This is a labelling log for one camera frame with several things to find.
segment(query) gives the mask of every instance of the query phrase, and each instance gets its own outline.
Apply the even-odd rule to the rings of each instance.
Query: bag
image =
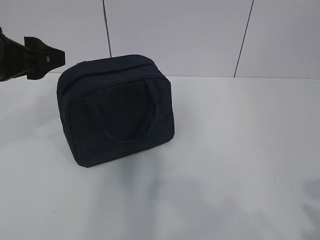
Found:
[[[148,150],[175,134],[171,84],[141,55],[81,62],[57,84],[64,135],[91,167]]]

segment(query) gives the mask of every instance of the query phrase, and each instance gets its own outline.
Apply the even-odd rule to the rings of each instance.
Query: dark navy bag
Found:
[[[57,100],[74,159],[87,168],[159,146],[175,134],[171,84],[141,55],[69,68],[59,78]]]

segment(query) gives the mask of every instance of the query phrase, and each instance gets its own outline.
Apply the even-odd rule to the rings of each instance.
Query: bag zipper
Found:
[[[63,95],[72,87],[72,85],[74,85],[76,82],[78,82],[81,79],[84,79],[84,78],[87,78],[87,77],[100,76],[100,75],[115,74],[115,73],[120,73],[120,72],[125,72],[125,71],[129,71],[129,70],[133,70],[133,69],[146,67],[146,66],[151,66],[151,65],[153,65],[153,64],[151,64],[151,63],[141,64],[141,65],[138,65],[138,66],[127,67],[127,68],[123,68],[123,69],[119,69],[119,70],[101,71],[101,72],[88,73],[88,74],[84,74],[84,75],[78,76],[64,88],[64,90],[61,93],[61,97],[63,97]]]

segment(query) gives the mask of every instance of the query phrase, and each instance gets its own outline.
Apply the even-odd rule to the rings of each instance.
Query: bag handle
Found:
[[[94,121],[102,128],[103,132],[111,139],[114,139],[121,143],[135,143],[143,138],[145,138],[156,126],[158,119],[159,119],[159,95],[158,91],[155,87],[155,83],[153,79],[145,79],[144,80],[146,88],[148,89],[148,92],[151,96],[151,101],[154,109],[154,113],[150,121],[146,122],[145,124],[148,125],[148,129],[145,133],[138,134],[135,137],[127,137],[127,136],[119,136],[114,133],[112,133],[108,127],[106,126],[96,104],[94,104],[94,101],[92,99],[92,96],[87,95],[85,97],[85,100],[87,102],[87,105],[89,107],[89,110],[91,112],[91,115],[93,116]]]

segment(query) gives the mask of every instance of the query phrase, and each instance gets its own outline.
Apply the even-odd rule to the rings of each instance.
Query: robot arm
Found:
[[[0,27],[0,82],[24,75],[30,80],[42,79],[65,64],[64,51],[30,36],[24,37],[23,46],[7,38]]]

